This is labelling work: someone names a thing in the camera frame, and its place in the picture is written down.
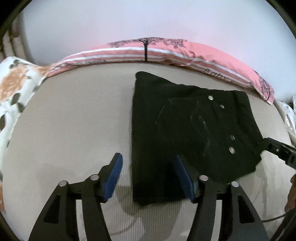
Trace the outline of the right hand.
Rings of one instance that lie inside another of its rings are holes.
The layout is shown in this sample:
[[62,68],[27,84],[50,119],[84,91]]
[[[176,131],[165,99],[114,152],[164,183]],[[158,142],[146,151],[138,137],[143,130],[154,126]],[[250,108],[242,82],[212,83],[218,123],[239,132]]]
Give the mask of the right hand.
[[285,212],[286,213],[295,208],[295,200],[296,200],[295,178],[296,178],[296,175],[293,175],[290,180],[292,186],[291,186],[289,194],[287,196],[287,203],[285,205]]

